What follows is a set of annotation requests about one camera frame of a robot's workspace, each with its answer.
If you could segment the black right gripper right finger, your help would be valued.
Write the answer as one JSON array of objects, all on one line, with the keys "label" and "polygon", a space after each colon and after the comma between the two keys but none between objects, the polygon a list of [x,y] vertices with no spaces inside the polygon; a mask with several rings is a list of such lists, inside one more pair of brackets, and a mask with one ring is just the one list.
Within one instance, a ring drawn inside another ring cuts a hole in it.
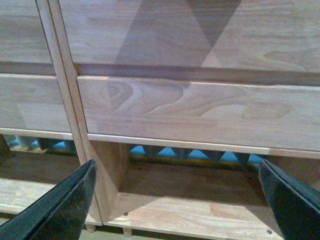
[{"label": "black right gripper right finger", "polygon": [[320,238],[320,192],[264,159],[258,168],[264,197],[285,240]]}]

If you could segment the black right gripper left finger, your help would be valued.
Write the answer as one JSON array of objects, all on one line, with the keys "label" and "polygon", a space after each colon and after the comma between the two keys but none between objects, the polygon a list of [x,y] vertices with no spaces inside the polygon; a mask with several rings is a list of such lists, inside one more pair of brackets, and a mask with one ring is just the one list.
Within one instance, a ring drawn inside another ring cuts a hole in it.
[{"label": "black right gripper left finger", "polygon": [[78,240],[92,204],[97,163],[91,159],[0,226],[2,240]]}]

